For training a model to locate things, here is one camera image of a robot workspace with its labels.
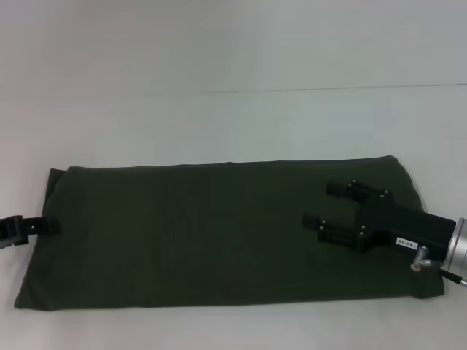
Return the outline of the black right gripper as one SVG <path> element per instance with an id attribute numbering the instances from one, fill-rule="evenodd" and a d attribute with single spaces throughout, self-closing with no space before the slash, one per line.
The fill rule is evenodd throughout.
<path id="1" fill-rule="evenodd" d="M 317 233 L 319 242 L 366 252 L 375 246 L 397 246 L 416 251 L 424 246 L 428 256 L 444 260 L 456 222 L 399 205 L 393 194 L 369 184 L 327 182 L 325 193 L 360 204 L 355 228 L 304 213 L 302 226 Z"/>

